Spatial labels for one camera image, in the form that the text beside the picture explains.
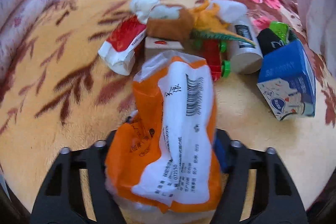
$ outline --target yellow blanket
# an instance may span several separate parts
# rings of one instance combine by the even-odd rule
[[[130,15],[129,1],[62,0],[40,16],[19,48],[0,93],[0,163],[9,186],[30,211],[60,148],[87,148],[104,139],[135,108],[132,78],[114,74],[97,56],[108,34]],[[192,8],[203,0],[161,1]],[[256,18],[270,14],[266,5],[248,5],[252,17],[257,10]],[[294,13],[281,7],[272,16],[294,26],[305,42]],[[321,58],[309,55],[319,77],[313,119],[277,121],[255,85],[256,75],[231,74],[215,85],[217,127],[250,148],[275,147],[306,208],[336,165],[336,83]]]

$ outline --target sheer curtain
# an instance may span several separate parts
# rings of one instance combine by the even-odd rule
[[[336,0],[297,0],[308,45],[322,54],[331,74],[336,78]]]

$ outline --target milk carton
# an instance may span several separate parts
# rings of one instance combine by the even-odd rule
[[[279,121],[315,116],[315,76],[300,40],[264,56],[257,85]]]

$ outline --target brown plush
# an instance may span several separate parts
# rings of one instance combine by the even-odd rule
[[[147,35],[180,42],[189,40],[191,30],[194,27],[194,17],[184,6],[179,10],[179,13],[178,19],[149,18],[147,21]]]

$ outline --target bottle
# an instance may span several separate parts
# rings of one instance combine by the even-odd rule
[[[241,41],[227,43],[227,57],[231,63],[231,71],[239,74],[258,71],[263,63],[263,54],[249,18],[243,15],[230,25],[229,30],[252,40],[256,45]]]

